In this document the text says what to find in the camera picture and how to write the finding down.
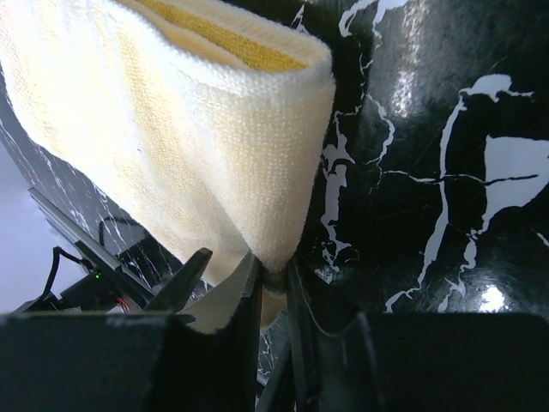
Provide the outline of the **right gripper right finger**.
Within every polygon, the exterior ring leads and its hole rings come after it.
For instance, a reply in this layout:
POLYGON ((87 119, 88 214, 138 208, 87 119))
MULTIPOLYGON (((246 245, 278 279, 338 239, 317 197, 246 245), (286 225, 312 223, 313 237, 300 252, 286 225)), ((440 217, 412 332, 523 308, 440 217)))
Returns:
POLYGON ((262 411, 545 411, 548 324, 520 313, 368 315, 298 261, 262 411))

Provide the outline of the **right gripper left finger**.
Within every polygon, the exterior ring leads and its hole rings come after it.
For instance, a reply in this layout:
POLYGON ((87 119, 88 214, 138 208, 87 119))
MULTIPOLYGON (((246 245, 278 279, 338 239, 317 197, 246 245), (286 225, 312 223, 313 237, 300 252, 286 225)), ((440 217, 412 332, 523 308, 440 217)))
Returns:
POLYGON ((253 410, 260 273, 246 255, 183 314, 2 316, 2 410, 253 410))

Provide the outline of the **yellow cream towel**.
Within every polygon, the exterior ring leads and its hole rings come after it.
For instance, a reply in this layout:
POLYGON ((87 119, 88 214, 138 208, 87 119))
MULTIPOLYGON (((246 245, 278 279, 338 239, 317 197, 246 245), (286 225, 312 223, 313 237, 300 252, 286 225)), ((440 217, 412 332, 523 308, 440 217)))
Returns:
POLYGON ((321 40, 222 1, 4 1, 9 101, 39 146, 86 175, 172 255, 247 253, 285 307, 335 97, 321 40))

